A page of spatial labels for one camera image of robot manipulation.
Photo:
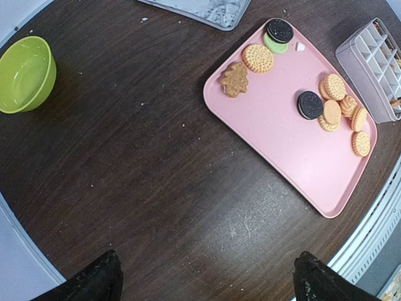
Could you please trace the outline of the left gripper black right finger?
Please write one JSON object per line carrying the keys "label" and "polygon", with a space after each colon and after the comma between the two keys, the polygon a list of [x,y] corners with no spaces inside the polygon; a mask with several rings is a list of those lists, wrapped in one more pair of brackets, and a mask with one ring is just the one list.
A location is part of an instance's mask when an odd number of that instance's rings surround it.
{"label": "left gripper black right finger", "polygon": [[293,283],[297,301],[378,299],[345,280],[308,251],[294,261]]}

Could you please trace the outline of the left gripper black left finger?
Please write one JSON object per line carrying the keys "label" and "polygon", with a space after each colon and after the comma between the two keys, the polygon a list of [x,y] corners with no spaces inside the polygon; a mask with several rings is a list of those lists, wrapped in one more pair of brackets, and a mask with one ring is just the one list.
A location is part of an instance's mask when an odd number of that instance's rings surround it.
{"label": "left gripper black left finger", "polygon": [[121,261],[116,251],[108,250],[75,276],[35,300],[120,300],[122,288]]}

